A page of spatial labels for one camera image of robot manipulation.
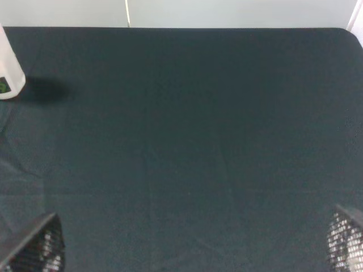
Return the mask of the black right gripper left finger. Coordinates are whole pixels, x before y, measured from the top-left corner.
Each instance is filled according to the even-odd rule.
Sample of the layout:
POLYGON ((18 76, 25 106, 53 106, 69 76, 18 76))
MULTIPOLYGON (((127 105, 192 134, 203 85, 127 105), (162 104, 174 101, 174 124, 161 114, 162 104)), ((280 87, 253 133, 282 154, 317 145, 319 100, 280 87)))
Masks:
POLYGON ((64 271, 65 242, 60 217, 39 215, 1 241, 1 271, 64 271))

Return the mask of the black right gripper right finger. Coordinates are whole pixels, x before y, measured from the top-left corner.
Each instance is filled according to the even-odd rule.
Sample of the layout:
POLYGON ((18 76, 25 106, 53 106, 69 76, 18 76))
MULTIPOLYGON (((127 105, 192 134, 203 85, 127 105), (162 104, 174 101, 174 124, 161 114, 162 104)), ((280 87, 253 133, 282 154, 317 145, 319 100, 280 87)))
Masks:
POLYGON ((362 271, 362 211, 336 205, 327 232, 331 271, 362 271))

